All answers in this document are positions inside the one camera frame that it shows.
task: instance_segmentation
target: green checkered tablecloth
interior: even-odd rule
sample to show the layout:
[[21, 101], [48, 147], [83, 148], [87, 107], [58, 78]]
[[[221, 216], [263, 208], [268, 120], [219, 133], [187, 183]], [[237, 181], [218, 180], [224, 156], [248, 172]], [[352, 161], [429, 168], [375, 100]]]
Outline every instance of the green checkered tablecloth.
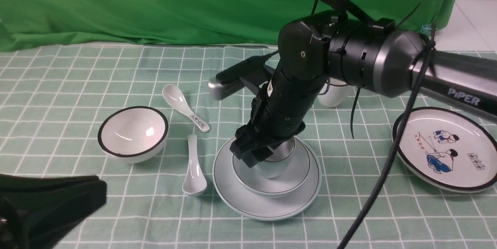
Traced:
[[[97, 174], [108, 183], [105, 207], [57, 249], [329, 249], [366, 201], [391, 145], [391, 128], [407, 96], [361, 92], [355, 140], [348, 128], [353, 92], [337, 109], [316, 103], [300, 138], [318, 154], [323, 184], [301, 215], [280, 222], [242, 218], [212, 185], [218, 149], [250, 116], [248, 90], [213, 101], [207, 81], [219, 70], [268, 49], [242, 47], [51, 46], [0, 54], [0, 173], [19, 176]], [[497, 54], [471, 52], [497, 59]], [[278, 58], [271, 59], [275, 66]], [[161, 96], [176, 84], [211, 126], [202, 134]], [[145, 105], [170, 122], [166, 148], [141, 164], [119, 164], [98, 147], [101, 122], [124, 107]], [[416, 106], [440, 106], [419, 97]], [[472, 117], [494, 137], [497, 126]], [[186, 137], [199, 137], [209, 181], [203, 196], [181, 191]], [[497, 238], [497, 190], [441, 191], [396, 159], [390, 177], [349, 249], [490, 249]]]

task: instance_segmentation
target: stacked plate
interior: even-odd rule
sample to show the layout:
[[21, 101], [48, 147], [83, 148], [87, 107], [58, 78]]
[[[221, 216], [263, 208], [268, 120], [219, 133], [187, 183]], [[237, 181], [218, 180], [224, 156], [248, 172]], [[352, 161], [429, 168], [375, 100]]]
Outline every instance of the stacked plate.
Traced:
[[277, 221], [299, 214], [316, 199], [321, 187], [321, 165], [303, 141], [291, 140], [289, 157], [279, 159], [287, 164], [276, 177], [264, 169], [265, 164], [276, 162], [265, 161], [248, 168], [229, 151], [233, 141], [234, 138], [224, 144], [213, 167], [216, 191], [232, 210], [252, 219]]

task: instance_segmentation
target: white spoon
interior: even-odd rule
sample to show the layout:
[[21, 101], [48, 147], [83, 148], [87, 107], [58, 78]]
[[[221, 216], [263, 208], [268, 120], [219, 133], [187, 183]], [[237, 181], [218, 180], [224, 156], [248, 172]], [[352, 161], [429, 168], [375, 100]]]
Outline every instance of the white spoon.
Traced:
[[197, 135], [188, 136], [188, 169], [183, 182], [183, 193], [187, 196], [196, 197], [207, 189], [207, 181], [198, 162]]
[[162, 95], [165, 101], [173, 108], [179, 111], [181, 114], [190, 118], [194, 124], [200, 129], [201, 132], [206, 133], [211, 130], [211, 127], [202, 120], [197, 114], [195, 114], [188, 103], [186, 102], [183, 92], [175, 85], [166, 85], [162, 90]]

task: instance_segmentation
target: green backdrop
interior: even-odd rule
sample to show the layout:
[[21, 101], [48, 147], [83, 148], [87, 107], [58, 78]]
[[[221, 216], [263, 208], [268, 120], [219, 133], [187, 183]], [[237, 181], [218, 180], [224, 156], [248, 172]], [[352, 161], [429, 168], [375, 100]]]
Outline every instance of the green backdrop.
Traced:
[[[314, 0], [0, 0], [0, 51], [93, 40], [148, 44], [275, 44]], [[353, 0], [375, 19], [446, 26], [455, 0]]]

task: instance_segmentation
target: white plate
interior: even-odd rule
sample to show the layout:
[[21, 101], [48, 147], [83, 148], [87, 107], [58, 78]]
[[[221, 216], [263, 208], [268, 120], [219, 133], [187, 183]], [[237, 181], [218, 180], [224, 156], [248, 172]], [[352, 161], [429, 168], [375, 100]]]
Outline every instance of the white plate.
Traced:
[[296, 142], [303, 143], [313, 156], [309, 178], [300, 188], [286, 196], [268, 198], [248, 191], [236, 179], [231, 167], [234, 155], [229, 151], [234, 139], [226, 142], [219, 150], [212, 172], [217, 193], [232, 210], [260, 221], [278, 221], [299, 214], [316, 199], [321, 187], [321, 165], [314, 152], [303, 141], [295, 138]]
[[311, 169], [311, 155], [305, 146], [295, 141], [295, 148], [288, 167], [278, 177], [264, 178], [254, 168], [249, 168], [242, 160], [233, 157], [233, 170], [238, 181], [249, 191], [261, 196], [284, 196], [300, 187]]
[[[394, 124], [393, 137], [401, 116]], [[445, 190], [472, 193], [497, 182], [494, 138], [471, 119], [446, 109], [414, 109], [399, 155], [413, 173]]]

